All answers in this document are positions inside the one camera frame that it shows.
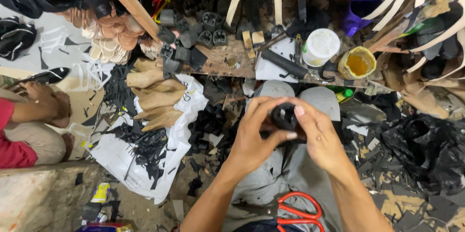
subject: forearm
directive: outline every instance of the forearm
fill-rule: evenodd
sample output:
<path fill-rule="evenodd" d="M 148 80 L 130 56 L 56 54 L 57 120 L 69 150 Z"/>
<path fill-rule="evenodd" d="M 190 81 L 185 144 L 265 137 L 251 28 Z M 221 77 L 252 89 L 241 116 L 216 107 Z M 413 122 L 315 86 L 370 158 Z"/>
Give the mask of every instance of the forearm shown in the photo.
<path fill-rule="evenodd" d="M 24 123 L 50 120 L 59 114 L 58 102 L 53 97 L 41 98 L 28 103 L 16 103 L 11 122 Z"/>
<path fill-rule="evenodd" d="M 348 160 L 343 165 L 343 171 L 329 175 L 343 230 L 392 232 L 391 226 L 358 178 L 355 167 Z"/>
<path fill-rule="evenodd" d="M 183 223 L 180 232 L 221 231 L 234 189 L 240 178 L 227 171 L 227 161 L 218 175 L 194 204 Z"/>

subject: foot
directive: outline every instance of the foot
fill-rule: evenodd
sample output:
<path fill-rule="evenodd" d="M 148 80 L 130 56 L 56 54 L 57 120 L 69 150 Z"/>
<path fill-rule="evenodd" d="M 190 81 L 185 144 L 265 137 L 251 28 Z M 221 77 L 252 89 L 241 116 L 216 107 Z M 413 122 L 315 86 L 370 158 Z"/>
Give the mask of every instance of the foot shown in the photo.
<path fill-rule="evenodd" d="M 73 151 L 75 138 L 71 133 L 62 134 L 61 137 L 65 141 L 65 145 L 66 145 L 66 153 L 65 153 L 65 156 L 63 157 L 63 160 L 61 160 L 61 162 L 64 162 L 69 159 L 69 156 L 71 155 L 71 151 Z"/>
<path fill-rule="evenodd" d="M 57 118 L 50 121 L 50 124 L 57 128 L 67 128 L 69 125 L 69 117 L 71 116 L 71 101 L 69 95 L 62 91 L 55 92 L 54 95 L 60 105 L 60 112 Z"/>

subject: green bottle cap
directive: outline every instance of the green bottle cap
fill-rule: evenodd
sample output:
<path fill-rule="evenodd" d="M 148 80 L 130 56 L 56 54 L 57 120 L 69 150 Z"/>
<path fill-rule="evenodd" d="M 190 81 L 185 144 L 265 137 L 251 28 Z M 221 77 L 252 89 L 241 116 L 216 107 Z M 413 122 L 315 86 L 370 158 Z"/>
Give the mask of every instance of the green bottle cap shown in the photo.
<path fill-rule="evenodd" d="M 351 97 L 353 96 L 353 91 L 351 89 L 346 89 L 342 92 L 343 97 Z"/>

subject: hand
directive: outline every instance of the hand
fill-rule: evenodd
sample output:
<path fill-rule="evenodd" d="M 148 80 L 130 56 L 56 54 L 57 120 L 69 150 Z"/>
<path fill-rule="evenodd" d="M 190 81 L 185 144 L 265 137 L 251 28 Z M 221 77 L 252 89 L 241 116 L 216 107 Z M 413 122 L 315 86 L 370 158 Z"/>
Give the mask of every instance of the hand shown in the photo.
<path fill-rule="evenodd" d="M 29 81 L 20 85 L 26 89 L 29 98 L 34 100 L 52 97 L 54 92 L 49 86 L 38 82 Z"/>
<path fill-rule="evenodd" d="M 312 160 L 329 174 L 340 174 L 349 160 L 331 119 L 302 99 L 290 98 L 288 102 L 296 105 L 294 113 L 307 135 L 307 150 Z"/>
<path fill-rule="evenodd" d="M 229 175 L 234 173 L 239 181 L 250 172 L 258 169 L 270 157 L 279 143 L 297 138 L 295 132 L 286 130 L 275 131 L 265 140 L 259 134 L 268 112 L 277 105 L 286 103 L 288 99 L 287 97 L 275 99 L 269 96 L 252 99 L 239 124 L 236 140 L 232 145 L 228 159 L 221 169 L 231 169 Z"/>

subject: white bucket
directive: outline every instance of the white bucket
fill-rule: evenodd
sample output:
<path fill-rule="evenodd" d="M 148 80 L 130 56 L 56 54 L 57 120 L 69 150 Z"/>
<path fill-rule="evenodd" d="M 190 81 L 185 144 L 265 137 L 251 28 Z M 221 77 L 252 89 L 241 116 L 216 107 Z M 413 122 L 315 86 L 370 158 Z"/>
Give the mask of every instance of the white bucket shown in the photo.
<path fill-rule="evenodd" d="M 302 59 L 309 66 L 321 67 L 339 51 L 340 46 L 336 33 L 327 28 L 316 29 L 305 42 Z"/>

